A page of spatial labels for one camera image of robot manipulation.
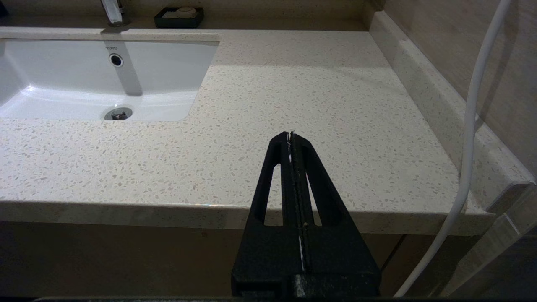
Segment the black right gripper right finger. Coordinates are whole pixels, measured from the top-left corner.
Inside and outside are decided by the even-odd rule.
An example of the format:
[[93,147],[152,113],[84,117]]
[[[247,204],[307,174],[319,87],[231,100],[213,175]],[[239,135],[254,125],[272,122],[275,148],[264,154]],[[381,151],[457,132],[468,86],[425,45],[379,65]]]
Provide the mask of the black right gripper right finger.
[[290,134],[302,243],[295,298],[362,298],[380,294],[380,270],[313,145]]

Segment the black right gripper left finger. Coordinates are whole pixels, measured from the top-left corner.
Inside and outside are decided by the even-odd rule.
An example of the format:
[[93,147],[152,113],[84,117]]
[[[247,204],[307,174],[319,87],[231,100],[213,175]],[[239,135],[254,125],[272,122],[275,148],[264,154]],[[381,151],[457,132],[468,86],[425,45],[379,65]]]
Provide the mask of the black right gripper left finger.
[[[292,279],[302,272],[300,235],[289,161],[289,133],[271,139],[234,266],[232,294],[243,298],[291,298]],[[280,165],[281,226],[265,225],[274,167]]]

